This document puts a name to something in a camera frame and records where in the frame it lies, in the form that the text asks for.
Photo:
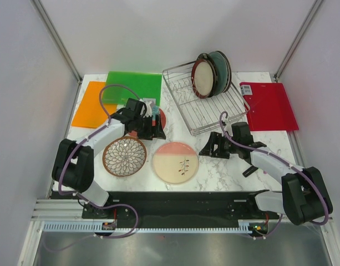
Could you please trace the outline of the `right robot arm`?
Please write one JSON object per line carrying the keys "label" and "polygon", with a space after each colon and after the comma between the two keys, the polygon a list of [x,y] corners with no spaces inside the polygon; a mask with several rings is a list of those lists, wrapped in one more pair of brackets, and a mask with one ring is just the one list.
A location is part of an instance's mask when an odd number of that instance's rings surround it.
{"label": "right robot arm", "polygon": [[246,122],[232,124],[231,130],[232,135],[226,130],[211,132],[199,154],[224,159],[236,154],[253,170],[261,169],[281,185],[280,191],[260,190],[249,195],[246,211],[250,217],[259,218],[269,211],[284,214],[295,225],[328,222],[333,206],[317,168],[292,164],[254,141]]}

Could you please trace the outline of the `pink beige leaf plate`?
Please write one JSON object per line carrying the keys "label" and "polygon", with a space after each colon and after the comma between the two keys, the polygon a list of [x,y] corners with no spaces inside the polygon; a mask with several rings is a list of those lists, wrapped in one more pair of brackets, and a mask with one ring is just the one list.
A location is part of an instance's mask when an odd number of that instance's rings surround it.
{"label": "pink beige leaf plate", "polygon": [[197,153],[183,142],[169,142],[160,146],[153,155],[152,163],[158,178],[171,185],[189,181],[199,169]]}

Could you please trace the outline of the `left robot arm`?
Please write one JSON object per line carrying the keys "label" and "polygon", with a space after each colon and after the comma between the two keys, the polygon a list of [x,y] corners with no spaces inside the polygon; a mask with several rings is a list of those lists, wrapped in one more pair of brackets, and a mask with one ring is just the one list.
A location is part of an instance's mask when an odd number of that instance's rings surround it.
{"label": "left robot arm", "polygon": [[154,107],[152,101],[130,98],[125,107],[108,114],[105,122],[91,133],[77,140],[62,140],[52,169],[58,193],[76,194],[94,205],[102,218],[110,217],[114,205],[108,201],[109,193],[94,180],[94,158],[111,142],[132,131],[141,140],[165,140],[160,114],[153,113]]}

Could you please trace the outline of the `dark red rimmed beige plate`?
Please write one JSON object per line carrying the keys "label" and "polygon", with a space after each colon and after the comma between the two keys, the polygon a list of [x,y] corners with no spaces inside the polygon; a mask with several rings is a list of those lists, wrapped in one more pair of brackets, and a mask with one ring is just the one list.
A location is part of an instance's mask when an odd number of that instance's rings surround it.
{"label": "dark red rimmed beige plate", "polygon": [[192,90],[195,95],[204,99],[209,97],[215,83],[215,72],[212,64],[206,59],[198,59],[191,71]]}

